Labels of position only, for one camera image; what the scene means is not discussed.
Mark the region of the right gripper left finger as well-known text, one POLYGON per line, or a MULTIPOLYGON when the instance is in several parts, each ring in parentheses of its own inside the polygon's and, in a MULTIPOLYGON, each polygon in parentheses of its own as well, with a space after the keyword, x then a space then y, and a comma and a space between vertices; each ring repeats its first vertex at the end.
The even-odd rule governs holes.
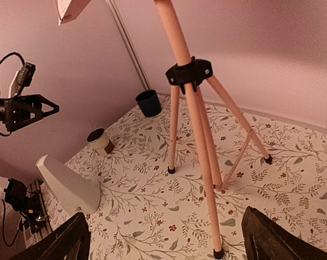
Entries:
POLYGON ((11 259, 88 259, 91 233, 85 215, 78 212, 40 242, 11 259))

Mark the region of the white metronome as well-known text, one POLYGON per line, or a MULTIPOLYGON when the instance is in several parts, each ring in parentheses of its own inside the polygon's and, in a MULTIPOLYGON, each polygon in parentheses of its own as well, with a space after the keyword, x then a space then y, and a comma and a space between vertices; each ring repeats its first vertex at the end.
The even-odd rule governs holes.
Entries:
POLYGON ((100 184, 74 172, 55 158, 44 155, 36 162, 40 177, 62 208, 70 215, 97 211, 101 200, 100 184))

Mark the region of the paper coffee cup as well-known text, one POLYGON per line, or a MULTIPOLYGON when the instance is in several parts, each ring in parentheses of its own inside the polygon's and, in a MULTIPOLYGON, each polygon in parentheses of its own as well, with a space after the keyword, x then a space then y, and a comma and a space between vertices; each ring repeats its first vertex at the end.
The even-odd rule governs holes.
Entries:
POLYGON ((111 154, 114 149, 113 142, 109 139, 103 128, 92 131, 87 137, 87 142, 102 157, 111 154))

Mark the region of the pink music stand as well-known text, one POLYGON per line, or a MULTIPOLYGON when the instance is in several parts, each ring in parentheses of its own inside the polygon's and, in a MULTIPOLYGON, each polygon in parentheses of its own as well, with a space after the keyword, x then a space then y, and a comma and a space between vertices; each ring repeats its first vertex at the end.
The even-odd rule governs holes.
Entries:
POLYGON ((211 64, 190 55, 171 1, 155 2, 177 64, 167 77, 171 108, 151 120, 132 110, 108 129, 113 152, 98 155, 87 145, 67 165, 82 177, 95 177, 101 199, 86 214, 91 228, 90 259, 247 258, 245 245, 226 244, 217 202, 227 179, 221 177, 199 85, 207 81, 225 101, 271 163, 232 98, 213 75, 211 64))

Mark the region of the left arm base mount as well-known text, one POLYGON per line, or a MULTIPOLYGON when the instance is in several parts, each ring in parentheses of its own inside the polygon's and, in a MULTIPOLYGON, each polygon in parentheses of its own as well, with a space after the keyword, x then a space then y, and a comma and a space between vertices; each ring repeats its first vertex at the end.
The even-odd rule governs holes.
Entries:
POLYGON ((46 214, 40 190, 30 192, 22 182, 11 178, 4 188, 4 201, 28 221, 32 234, 46 227, 46 214))

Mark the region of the sheet music paper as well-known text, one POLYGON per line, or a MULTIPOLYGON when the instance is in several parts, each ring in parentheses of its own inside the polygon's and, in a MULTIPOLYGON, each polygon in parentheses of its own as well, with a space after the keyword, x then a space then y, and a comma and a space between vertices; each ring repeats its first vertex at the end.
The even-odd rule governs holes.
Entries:
POLYGON ((53 0, 57 16, 58 16, 58 25, 62 25, 64 23, 69 22, 72 19, 72 15, 70 14, 68 8, 71 4, 71 0, 53 0))

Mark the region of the dark blue cup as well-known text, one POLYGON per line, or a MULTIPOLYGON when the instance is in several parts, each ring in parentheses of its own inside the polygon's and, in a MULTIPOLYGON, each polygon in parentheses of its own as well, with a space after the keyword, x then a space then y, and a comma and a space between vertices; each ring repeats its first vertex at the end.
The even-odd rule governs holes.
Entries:
POLYGON ((138 94, 136 96, 136 103, 147 118, 154 117, 162 111, 157 92, 153 89, 138 94))

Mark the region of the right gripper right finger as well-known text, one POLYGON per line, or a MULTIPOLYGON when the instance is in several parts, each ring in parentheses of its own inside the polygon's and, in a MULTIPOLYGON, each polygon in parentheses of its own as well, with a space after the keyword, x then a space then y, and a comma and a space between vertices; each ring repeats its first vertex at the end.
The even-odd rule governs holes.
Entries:
POLYGON ((327 252, 290 234, 253 207, 241 222, 248 259, 327 259, 327 252))

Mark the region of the left aluminium post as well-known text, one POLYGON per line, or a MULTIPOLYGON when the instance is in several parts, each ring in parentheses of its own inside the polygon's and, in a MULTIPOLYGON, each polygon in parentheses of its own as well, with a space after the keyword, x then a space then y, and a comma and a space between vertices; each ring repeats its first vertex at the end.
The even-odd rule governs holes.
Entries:
POLYGON ((121 35, 121 38, 125 44, 126 50, 130 56, 130 59, 133 63, 133 66, 137 72, 137 75, 141 81, 141 84, 145 90, 150 90, 151 85, 149 82, 149 79, 146 75, 145 69, 141 63, 141 60, 137 54, 137 51, 135 49, 135 46, 132 42, 131 36, 126 28, 125 22, 121 16, 121 13, 116 5, 116 2, 113 0, 105 0, 105 4, 108 7, 108 10, 110 11, 113 20, 118 28, 118 31, 121 35))

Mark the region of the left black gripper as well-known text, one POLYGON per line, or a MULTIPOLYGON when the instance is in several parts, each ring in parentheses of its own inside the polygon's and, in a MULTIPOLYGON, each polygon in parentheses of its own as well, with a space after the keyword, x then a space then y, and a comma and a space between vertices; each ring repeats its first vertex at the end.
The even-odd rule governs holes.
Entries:
POLYGON ((13 97, 4 101, 5 126, 8 132, 17 131, 59 112, 59 105, 39 94, 13 97), (43 112, 42 105, 52 110, 43 112))

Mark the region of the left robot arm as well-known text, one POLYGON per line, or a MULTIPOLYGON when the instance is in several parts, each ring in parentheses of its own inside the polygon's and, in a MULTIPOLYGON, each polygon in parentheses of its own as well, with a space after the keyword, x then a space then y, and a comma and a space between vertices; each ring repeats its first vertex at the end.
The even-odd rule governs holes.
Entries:
POLYGON ((60 107, 42 95, 0 98, 0 135, 8 136, 59 112, 60 107))

